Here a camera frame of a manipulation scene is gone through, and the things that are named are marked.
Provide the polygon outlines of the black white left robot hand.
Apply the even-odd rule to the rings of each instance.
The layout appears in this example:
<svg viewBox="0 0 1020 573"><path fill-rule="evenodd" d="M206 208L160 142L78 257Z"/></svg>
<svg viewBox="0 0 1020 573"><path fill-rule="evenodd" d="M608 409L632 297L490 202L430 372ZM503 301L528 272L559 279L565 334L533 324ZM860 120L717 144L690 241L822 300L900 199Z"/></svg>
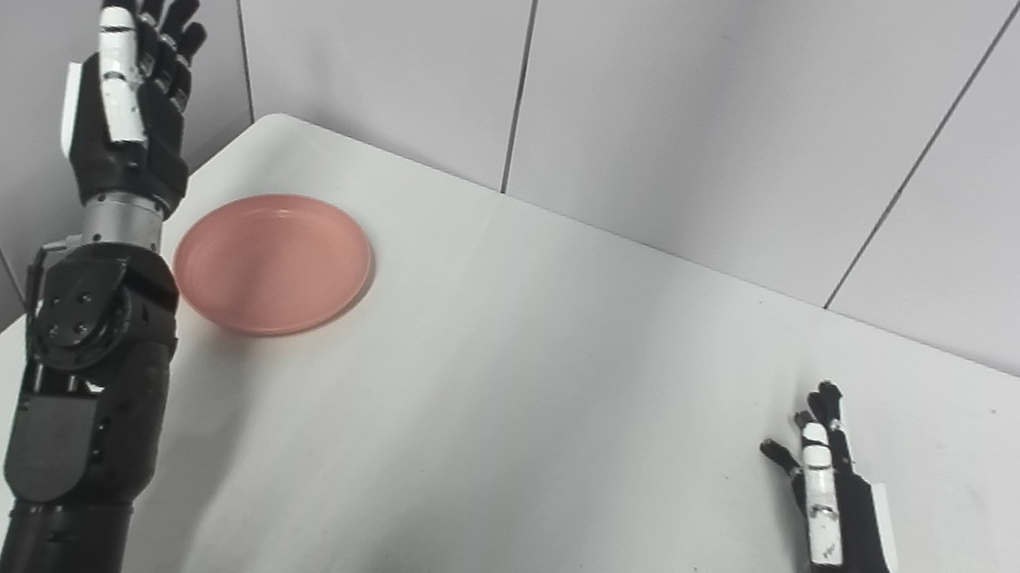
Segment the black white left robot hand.
<svg viewBox="0 0 1020 573"><path fill-rule="evenodd" d="M60 146L83 204L138 195L169 216L188 185L184 113L209 34L200 0L103 0L95 52L68 64Z"/></svg>

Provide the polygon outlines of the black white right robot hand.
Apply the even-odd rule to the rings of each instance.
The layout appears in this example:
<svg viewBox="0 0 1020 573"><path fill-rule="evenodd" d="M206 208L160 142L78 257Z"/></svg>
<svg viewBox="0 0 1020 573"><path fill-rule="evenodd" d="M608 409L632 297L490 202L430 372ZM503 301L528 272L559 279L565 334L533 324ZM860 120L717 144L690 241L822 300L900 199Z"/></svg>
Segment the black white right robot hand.
<svg viewBox="0 0 1020 573"><path fill-rule="evenodd" d="M803 518L808 573L892 573L877 490L857 471L836 383L820 381L794 416L800 453L765 439L760 450L787 477Z"/></svg>

